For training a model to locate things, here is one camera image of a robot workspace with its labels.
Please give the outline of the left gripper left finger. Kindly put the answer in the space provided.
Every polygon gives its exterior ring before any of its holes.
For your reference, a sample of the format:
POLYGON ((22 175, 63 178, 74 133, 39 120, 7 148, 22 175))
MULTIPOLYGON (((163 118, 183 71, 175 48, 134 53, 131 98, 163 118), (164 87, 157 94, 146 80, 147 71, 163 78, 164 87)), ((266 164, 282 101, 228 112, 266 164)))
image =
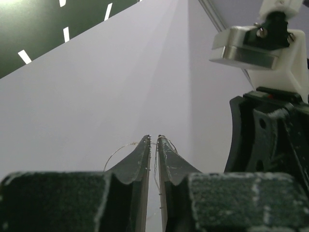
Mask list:
POLYGON ((151 137, 107 171, 15 172, 0 183, 3 232, 143 232, 151 137))

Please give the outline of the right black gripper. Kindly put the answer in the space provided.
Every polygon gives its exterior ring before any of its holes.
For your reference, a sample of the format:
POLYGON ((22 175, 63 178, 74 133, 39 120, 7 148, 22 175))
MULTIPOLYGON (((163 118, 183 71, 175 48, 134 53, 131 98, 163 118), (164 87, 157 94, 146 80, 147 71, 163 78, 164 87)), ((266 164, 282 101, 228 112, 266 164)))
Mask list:
POLYGON ((225 172, 292 175, 309 187, 309 105, 298 93, 258 87, 230 100, 232 142, 225 172))

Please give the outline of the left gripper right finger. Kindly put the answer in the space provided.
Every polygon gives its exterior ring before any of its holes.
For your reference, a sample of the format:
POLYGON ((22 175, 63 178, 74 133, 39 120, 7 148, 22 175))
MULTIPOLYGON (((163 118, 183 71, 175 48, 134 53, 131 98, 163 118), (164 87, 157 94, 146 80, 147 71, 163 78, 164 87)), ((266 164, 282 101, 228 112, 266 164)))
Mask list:
POLYGON ((309 200, 285 173, 202 173, 157 139, 165 232, 306 232, 309 200))

